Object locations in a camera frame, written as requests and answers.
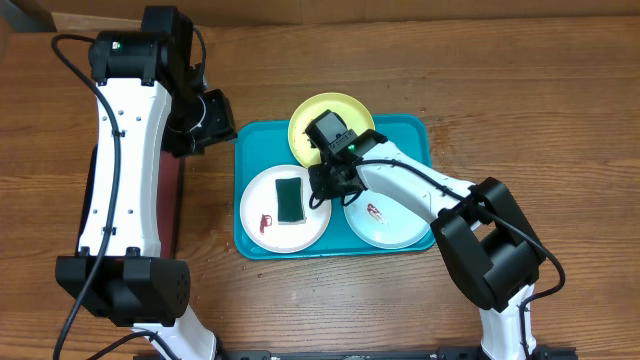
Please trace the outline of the green scrub sponge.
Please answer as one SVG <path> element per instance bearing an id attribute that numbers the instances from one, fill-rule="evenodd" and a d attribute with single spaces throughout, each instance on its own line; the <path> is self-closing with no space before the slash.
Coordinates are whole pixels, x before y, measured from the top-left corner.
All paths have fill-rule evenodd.
<path id="1" fill-rule="evenodd" d="M 300 177 L 276 179 L 276 198 L 279 224 L 295 224 L 305 219 Z"/>

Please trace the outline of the white plate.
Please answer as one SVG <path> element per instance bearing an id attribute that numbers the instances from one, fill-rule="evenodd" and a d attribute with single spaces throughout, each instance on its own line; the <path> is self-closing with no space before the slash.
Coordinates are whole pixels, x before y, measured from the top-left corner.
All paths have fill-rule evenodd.
<path id="1" fill-rule="evenodd" d="M 279 224 L 276 179 L 300 177 L 305 219 L 295 224 Z M 239 204 L 239 220 L 249 243 L 272 253 L 290 254 L 313 245 L 328 228 L 331 203 L 309 207 L 311 186 L 307 170 L 296 165 L 270 167 L 246 186 Z"/>

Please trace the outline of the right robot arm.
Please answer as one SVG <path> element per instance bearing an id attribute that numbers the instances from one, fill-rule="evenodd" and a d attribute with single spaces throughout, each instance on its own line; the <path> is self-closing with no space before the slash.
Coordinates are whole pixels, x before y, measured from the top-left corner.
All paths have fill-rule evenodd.
<path id="1" fill-rule="evenodd" d="M 480 310 L 481 349 L 488 359 L 532 359 L 530 305 L 539 299 L 539 268 L 552 256 L 508 188 L 478 185 L 410 158 L 386 136 L 367 130 L 306 130 L 320 162 L 309 169 L 311 204 L 372 191 L 427 222 L 447 271 Z"/>

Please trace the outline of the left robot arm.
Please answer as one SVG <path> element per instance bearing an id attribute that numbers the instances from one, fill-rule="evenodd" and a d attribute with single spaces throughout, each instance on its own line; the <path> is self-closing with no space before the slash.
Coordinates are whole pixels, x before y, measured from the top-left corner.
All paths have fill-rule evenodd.
<path id="1" fill-rule="evenodd" d="M 82 80 L 97 100 L 98 141 L 75 251 L 55 269 L 75 310 L 128 328 L 167 359 L 212 359 L 218 348 L 190 307 L 189 267 L 168 255 L 158 225 L 166 158 L 237 136 L 228 99 L 191 60 L 201 41 L 174 6 L 149 6 L 138 30 L 89 40 Z"/>

